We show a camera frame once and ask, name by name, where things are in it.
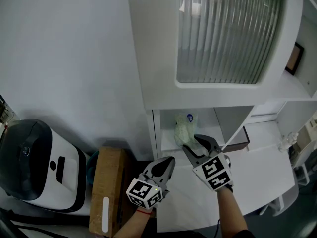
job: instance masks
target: cardboard box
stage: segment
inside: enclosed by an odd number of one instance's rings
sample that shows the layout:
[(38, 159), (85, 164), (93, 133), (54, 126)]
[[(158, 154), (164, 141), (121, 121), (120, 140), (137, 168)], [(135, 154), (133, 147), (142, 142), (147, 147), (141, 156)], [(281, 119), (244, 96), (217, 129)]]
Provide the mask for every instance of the cardboard box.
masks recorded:
[[(113, 237), (130, 219), (135, 208), (125, 192), (132, 179), (132, 161), (125, 151), (119, 148), (101, 147), (92, 192), (90, 232)], [(102, 231), (104, 197), (109, 198), (108, 232), (106, 233)]]

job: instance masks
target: blue sticker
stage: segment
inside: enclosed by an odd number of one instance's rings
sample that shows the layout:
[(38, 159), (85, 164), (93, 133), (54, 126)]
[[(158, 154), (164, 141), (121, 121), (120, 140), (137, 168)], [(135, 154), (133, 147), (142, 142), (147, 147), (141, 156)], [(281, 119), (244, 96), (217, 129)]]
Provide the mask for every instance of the blue sticker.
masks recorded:
[(192, 122), (193, 121), (193, 116), (191, 114), (188, 114), (187, 115), (187, 119), (189, 122)]

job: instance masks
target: white label strip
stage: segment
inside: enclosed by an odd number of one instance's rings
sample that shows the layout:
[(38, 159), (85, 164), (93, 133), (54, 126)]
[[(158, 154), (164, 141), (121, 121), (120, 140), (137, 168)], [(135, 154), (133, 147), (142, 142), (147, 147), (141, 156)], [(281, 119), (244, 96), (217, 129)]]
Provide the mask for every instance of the white label strip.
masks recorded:
[(104, 197), (103, 214), (102, 214), (102, 218), (101, 218), (101, 230), (104, 233), (108, 232), (108, 220), (109, 220), (109, 198)]

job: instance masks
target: black and white marker cube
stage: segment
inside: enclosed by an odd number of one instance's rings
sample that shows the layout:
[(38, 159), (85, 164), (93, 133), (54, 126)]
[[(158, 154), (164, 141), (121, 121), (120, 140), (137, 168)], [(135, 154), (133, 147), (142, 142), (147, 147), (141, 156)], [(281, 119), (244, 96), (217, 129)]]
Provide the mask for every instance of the black and white marker cube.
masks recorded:
[(231, 171), (223, 153), (193, 168), (193, 172), (211, 190), (218, 190), (226, 184), (233, 185)]
[(131, 203), (145, 209), (155, 207), (163, 199), (162, 189), (134, 178), (126, 191)]

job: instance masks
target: picture frame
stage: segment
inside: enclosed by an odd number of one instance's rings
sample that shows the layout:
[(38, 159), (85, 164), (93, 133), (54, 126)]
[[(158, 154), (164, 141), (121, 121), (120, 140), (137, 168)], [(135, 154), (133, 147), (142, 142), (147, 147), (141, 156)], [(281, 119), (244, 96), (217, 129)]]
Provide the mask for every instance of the picture frame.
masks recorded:
[(292, 54), (287, 62), (287, 65), (285, 67), (285, 70), (294, 76), (297, 67), (301, 61), (302, 55), (304, 52), (304, 48), (299, 45), (297, 42), (295, 42)]

